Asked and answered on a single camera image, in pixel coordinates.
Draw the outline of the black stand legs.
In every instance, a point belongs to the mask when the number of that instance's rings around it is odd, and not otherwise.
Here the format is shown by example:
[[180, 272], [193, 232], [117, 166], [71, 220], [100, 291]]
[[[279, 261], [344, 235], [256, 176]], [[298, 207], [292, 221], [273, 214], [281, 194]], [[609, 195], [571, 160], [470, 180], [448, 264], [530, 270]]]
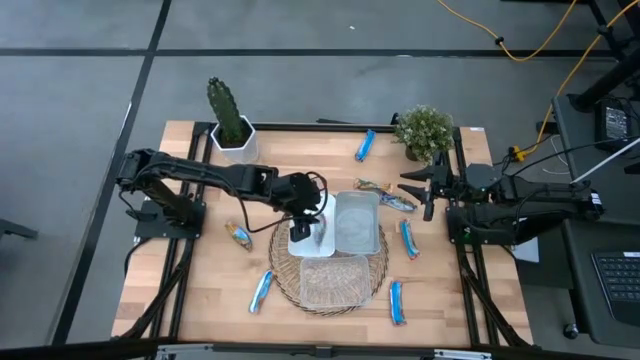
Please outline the black stand legs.
[[598, 101], [633, 76], [640, 76], [640, 8], [632, 5], [631, 0], [615, 1], [621, 6], [621, 16], [627, 20], [633, 32], [630, 39], [618, 41], [613, 30], [615, 20], [606, 22], [596, 0], [585, 0], [599, 25], [597, 33], [605, 39], [617, 65], [581, 94], [569, 96], [571, 105], [581, 112], [589, 111]]

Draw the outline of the round woven mat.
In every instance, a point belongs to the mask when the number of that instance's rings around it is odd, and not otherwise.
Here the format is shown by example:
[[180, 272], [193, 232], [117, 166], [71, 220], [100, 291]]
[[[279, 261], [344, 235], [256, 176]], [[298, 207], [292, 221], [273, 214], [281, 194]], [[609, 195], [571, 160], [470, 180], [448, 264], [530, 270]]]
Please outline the round woven mat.
[[[269, 242], [269, 264], [273, 272], [273, 281], [279, 286], [284, 297], [301, 310], [318, 316], [337, 316], [349, 313], [368, 305], [383, 285], [389, 267], [389, 249], [385, 239], [385, 233], [379, 232], [380, 251], [373, 255], [362, 255], [369, 262], [369, 276], [372, 297], [368, 304], [359, 307], [343, 307], [330, 309], [310, 309], [300, 303], [300, 264], [305, 257], [291, 255], [288, 252], [289, 228], [286, 225], [278, 225], [272, 232]], [[336, 252], [330, 257], [336, 258], [358, 256]]]

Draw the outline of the clear plastic bin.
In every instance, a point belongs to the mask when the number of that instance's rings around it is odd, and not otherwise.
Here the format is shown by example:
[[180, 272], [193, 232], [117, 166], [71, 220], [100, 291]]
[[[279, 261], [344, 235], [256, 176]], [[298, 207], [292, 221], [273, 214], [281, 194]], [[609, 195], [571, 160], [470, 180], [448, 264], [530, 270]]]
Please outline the clear plastic bin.
[[334, 214], [335, 249], [352, 255], [380, 251], [380, 197], [374, 192], [344, 191], [336, 195]]
[[314, 310], [368, 304], [372, 297], [368, 259], [362, 255], [303, 259], [299, 297], [303, 306]]

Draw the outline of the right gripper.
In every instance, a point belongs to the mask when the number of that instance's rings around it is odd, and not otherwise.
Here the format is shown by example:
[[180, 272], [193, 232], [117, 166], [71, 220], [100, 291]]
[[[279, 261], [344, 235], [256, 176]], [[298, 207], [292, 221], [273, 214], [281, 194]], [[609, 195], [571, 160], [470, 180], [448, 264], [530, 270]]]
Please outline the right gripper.
[[448, 152], [438, 151], [434, 154], [432, 163], [423, 169], [401, 173], [403, 179], [422, 181], [429, 180], [429, 186], [416, 187], [407, 184], [398, 184], [397, 187], [416, 198], [425, 205], [423, 219], [431, 221], [433, 218], [436, 198], [456, 199], [464, 192], [466, 186], [466, 174], [462, 169], [459, 175], [453, 173], [451, 159]]

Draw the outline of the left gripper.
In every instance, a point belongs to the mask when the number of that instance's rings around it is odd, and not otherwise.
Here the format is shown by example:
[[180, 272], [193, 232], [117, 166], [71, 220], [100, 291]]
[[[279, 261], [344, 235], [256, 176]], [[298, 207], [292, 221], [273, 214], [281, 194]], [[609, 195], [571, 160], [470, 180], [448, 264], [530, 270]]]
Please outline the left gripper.
[[294, 223], [290, 240], [298, 242], [310, 236], [310, 225], [320, 223], [316, 205], [321, 201], [320, 189], [309, 175], [300, 172], [278, 176], [272, 183], [272, 207], [287, 214]]

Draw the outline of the white hexagonal pot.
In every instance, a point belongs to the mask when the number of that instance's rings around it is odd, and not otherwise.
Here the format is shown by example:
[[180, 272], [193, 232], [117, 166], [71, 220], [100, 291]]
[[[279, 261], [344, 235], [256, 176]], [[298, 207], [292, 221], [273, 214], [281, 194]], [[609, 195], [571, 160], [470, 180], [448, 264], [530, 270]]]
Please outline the white hexagonal pot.
[[221, 140], [222, 128], [217, 124], [210, 134], [210, 138], [222, 156], [231, 163], [249, 164], [254, 163], [259, 158], [259, 146], [257, 142], [256, 130], [244, 115], [240, 116], [243, 125], [249, 130], [249, 136], [242, 146], [239, 147], [223, 147]]

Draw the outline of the small green potted plant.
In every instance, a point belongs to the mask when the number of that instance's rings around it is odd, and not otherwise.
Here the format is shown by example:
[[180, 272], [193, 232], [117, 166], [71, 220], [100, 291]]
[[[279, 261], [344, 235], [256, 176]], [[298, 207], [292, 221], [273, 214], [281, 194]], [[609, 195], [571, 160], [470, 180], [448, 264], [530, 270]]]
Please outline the small green potted plant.
[[394, 142], [427, 163], [436, 152], [446, 152], [453, 146], [453, 118], [433, 107], [417, 105], [397, 117]]

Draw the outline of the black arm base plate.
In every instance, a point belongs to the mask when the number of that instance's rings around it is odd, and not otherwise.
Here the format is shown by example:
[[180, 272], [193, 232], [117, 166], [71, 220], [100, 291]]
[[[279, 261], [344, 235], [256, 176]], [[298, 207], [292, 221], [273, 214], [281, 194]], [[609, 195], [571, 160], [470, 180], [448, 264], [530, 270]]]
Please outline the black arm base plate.
[[151, 200], [142, 203], [141, 220], [137, 222], [134, 235], [140, 238], [199, 238], [202, 234], [206, 204], [194, 201], [191, 205], [193, 219], [186, 225], [171, 221], [161, 206]]
[[465, 245], [515, 245], [514, 226], [482, 214], [481, 206], [450, 206], [445, 210], [452, 242]]

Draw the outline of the white paper sheet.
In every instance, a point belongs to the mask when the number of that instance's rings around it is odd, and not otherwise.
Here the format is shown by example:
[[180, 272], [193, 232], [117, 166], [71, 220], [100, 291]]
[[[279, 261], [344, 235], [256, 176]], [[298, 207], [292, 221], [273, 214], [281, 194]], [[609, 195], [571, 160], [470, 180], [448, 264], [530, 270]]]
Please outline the white paper sheet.
[[519, 245], [514, 245], [511, 251], [517, 260], [529, 263], [540, 262], [539, 241], [537, 237], [531, 238]]

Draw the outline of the black power adapter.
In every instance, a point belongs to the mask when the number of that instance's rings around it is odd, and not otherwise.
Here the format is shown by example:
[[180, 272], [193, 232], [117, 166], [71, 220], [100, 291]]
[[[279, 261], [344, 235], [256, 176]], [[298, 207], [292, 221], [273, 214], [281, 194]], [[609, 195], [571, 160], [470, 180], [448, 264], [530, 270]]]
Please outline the black power adapter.
[[621, 100], [606, 98], [595, 105], [595, 147], [614, 153], [627, 146], [632, 136], [632, 115]]

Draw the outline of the glossy multicolour granola bar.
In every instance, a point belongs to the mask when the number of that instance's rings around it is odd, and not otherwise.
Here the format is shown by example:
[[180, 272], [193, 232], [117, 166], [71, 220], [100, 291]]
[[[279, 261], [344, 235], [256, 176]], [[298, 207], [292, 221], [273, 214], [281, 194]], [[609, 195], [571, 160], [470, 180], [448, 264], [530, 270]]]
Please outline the glossy multicolour granola bar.
[[387, 192], [381, 192], [379, 194], [379, 197], [381, 204], [401, 212], [411, 213], [414, 212], [417, 208], [414, 203], [401, 196], [393, 195]]

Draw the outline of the black table frame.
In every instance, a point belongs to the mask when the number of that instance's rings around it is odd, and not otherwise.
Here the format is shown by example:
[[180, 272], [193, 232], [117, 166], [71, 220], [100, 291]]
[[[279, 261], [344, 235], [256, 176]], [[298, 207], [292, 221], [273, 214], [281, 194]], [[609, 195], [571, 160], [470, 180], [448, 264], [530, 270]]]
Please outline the black table frame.
[[[261, 163], [282, 173], [315, 171], [332, 192], [351, 188], [355, 178], [397, 184], [400, 174], [413, 171], [403, 147], [384, 127], [376, 129], [369, 156], [354, 158], [364, 139], [364, 126], [286, 124], [257, 126]], [[270, 223], [276, 214], [267, 206], [238, 203], [216, 189], [204, 192], [207, 205], [204, 232], [196, 241], [178, 337], [185, 342], [253, 345], [308, 345], [312, 348], [354, 346], [380, 353], [384, 347], [466, 348], [470, 344], [462, 285], [454, 246], [446, 231], [445, 202], [438, 201], [431, 221], [410, 215], [420, 256], [410, 260], [401, 240], [400, 213], [380, 210], [380, 223], [389, 249], [387, 280], [403, 285], [407, 324], [394, 326], [389, 289], [382, 286], [365, 307], [338, 316], [306, 313], [272, 288], [258, 314], [249, 303], [268, 269]], [[247, 252], [225, 229], [227, 222], [244, 228], [253, 242]]]

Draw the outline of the grey side desk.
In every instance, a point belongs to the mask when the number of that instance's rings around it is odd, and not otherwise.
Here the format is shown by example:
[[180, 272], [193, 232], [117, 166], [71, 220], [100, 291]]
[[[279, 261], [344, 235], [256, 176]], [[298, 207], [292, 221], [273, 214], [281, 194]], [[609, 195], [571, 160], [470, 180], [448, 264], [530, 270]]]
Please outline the grey side desk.
[[[566, 155], [572, 179], [605, 160], [610, 153], [600, 150], [595, 142], [595, 115], [580, 112], [568, 96], [552, 99], [555, 122], [565, 148], [585, 145]], [[640, 163], [640, 143], [611, 160], [586, 177], [602, 201], [605, 213], [601, 220], [611, 223], [640, 225], [640, 174], [626, 174], [624, 168]]]

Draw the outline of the black keyboard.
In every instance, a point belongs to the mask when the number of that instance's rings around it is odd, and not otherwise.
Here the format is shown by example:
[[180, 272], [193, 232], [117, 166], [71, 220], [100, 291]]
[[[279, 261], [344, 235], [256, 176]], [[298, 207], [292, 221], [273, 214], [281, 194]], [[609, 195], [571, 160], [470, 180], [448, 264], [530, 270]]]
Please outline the black keyboard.
[[611, 316], [640, 327], [640, 252], [595, 252], [591, 258]]

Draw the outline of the blue white granola bar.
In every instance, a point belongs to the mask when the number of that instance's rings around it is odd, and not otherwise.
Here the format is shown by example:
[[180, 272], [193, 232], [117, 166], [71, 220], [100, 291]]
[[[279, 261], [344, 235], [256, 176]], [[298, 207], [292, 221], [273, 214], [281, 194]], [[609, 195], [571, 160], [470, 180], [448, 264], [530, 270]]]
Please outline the blue white granola bar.
[[251, 314], [258, 314], [262, 303], [264, 302], [266, 296], [269, 293], [271, 283], [273, 280], [273, 272], [271, 270], [267, 270], [262, 277], [260, 278], [254, 295], [249, 304], [248, 310]]

